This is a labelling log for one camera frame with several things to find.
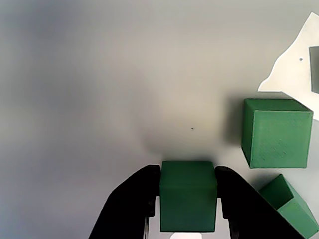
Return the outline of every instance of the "cube face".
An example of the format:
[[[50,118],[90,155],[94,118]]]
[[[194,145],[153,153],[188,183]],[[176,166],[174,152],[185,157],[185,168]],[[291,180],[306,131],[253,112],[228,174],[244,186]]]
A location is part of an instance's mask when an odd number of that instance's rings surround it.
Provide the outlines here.
[[[215,231],[217,182],[211,162],[164,161],[160,180],[162,232]]]
[[[319,230],[308,205],[283,175],[279,175],[259,193],[305,238]]]
[[[250,168],[306,168],[312,116],[295,100],[246,99],[242,149]]]
[[[160,196],[161,232],[214,232],[217,191],[163,189]]]

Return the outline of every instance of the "green block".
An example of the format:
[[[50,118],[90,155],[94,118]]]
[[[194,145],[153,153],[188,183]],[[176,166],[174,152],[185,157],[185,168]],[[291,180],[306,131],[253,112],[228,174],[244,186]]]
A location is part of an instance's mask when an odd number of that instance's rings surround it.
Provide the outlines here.
[[[242,150],[250,168],[306,168],[313,112],[292,99],[245,99]]]
[[[305,238],[319,231],[319,225],[308,205],[282,174],[259,193]]]
[[[161,232],[214,232],[216,203],[217,181],[212,162],[162,163]]]

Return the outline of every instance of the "gray table surface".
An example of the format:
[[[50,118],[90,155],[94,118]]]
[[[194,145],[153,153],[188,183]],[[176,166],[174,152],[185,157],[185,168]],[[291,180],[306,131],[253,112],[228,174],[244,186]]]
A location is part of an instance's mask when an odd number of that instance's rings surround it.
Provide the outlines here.
[[[307,169],[250,170],[240,149],[243,98],[311,11],[319,1],[0,0],[0,238],[87,238],[111,191],[163,155],[209,157],[256,188],[282,172],[319,220],[317,121]],[[168,239],[158,219],[150,238]],[[220,225],[211,238],[227,238]]]

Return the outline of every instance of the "tilted green cube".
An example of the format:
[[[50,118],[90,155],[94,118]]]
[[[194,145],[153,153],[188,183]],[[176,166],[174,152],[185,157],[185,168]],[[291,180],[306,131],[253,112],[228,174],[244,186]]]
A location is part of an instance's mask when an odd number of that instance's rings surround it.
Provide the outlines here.
[[[214,232],[216,203],[217,181],[212,162],[162,163],[161,232]]]
[[[319,231],[308,205],[282,174],[259,193],[305,238]]]
[[[293,99],[245,99],[242,149],[250,168],[306,168],[313,112]]]

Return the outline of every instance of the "green cube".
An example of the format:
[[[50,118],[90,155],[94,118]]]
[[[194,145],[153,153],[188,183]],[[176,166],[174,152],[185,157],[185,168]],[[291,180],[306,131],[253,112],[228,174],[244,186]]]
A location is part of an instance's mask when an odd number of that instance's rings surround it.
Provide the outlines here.
[[[216,203],[217,181],[212,162],[162,163],[161,232],[214,232]]]
[[[313,112],[293,99],[245,99],[242,150],[250,168],[306,168]]]
[[[259,193],[305,238],[319,231],[318,223],[308,205],[282,174]]]

